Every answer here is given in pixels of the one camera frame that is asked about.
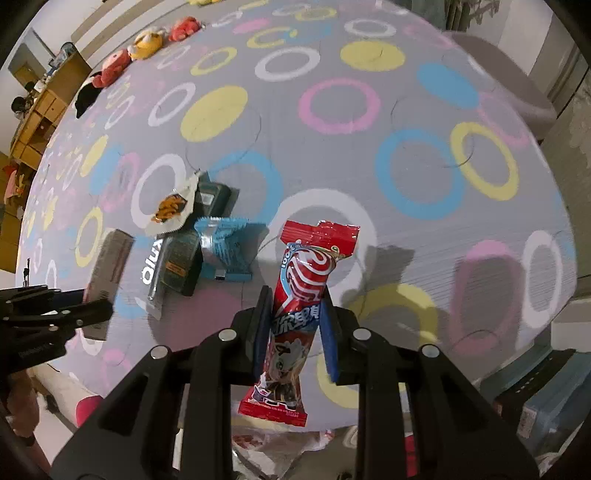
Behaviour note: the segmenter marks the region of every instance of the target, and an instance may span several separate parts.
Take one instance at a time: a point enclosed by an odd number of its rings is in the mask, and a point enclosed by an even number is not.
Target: gray chair
[[[556,122],[557,114],[535,83],[492,43],[464,32],[448,31],[445,35],[466,50],[503,86],[501,95],[521,115],[536,139],[543,140]]]

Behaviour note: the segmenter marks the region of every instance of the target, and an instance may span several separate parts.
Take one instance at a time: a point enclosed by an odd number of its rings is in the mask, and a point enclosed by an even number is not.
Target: polka dot bedsheet
[[[361,226],[329,289],[393,344],[436,343],[475,379],[531,342],[574,291],[572,232],[535,139],[480,65],[386,0],[216,7],[80,119],[70,108],[43,156],[17,265],[31,258],[31,284],[82,288],[107,232],[136,237],[107,341],[78,332],[56,368],[105,395],[152,346],[229,326],[275,285],[287,219]],[[253,279],[200,279],[158,319],[143,228],[197,169],[252,222]],[[318,337],[301,384],[307,430],[356,423],[357,391],[328,382]]]

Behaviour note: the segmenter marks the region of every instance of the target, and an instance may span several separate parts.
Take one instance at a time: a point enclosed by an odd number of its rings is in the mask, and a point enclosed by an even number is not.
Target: metal rivet
[[[231,342],[238,336],[238,334],[231,328],[226,328],[218,333],[217,336],[222,342]]]
[[[367,328],[358,328],[353,332],[353,336],[362,342],[371,338],[371,332]]]
[[[437,358],[439,356],[439,348],[435,345],[425,345],[421,348],[421,353],[428,358]]]
[[[161,358],[164,358],[167,355],[168,355],[168,349],[164,345],[155,346],[154,348],[152,348],[152,350],[150,352],[150,356],[154,360],[159,360]]]

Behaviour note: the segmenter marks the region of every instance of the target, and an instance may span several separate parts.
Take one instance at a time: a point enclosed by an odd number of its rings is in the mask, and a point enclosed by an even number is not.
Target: cartoon character
[[[131,57],[127,50],[116,51],[103,62],[103,70],[100,75],[96,75],[92,79],[92,85],[95,88],[105,88],[112,85],[130,63]]]
[[[254,400],[295,411],[299,395],[294,380],[297,382],[307,350],[299,338],[293,342],[275,343],[267,373],[263,373],[260,384],[253,389]]]
[[[181,41],[198,32],[201,28],[201,23],[195,17],[182,18],[174,24],[168,39],[170,41]]]
[[[127,47],[132,60],[145,60],[162,48],[166,30],[150,27],[135,37],[134,44]]]

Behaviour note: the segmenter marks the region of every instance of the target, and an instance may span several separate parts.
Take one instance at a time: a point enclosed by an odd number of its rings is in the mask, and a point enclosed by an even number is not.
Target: yellow plush toy
[[[134,44],[127,47],[132,60],[145,60],[162,48],[166,30],[150,27],[135,37]]]

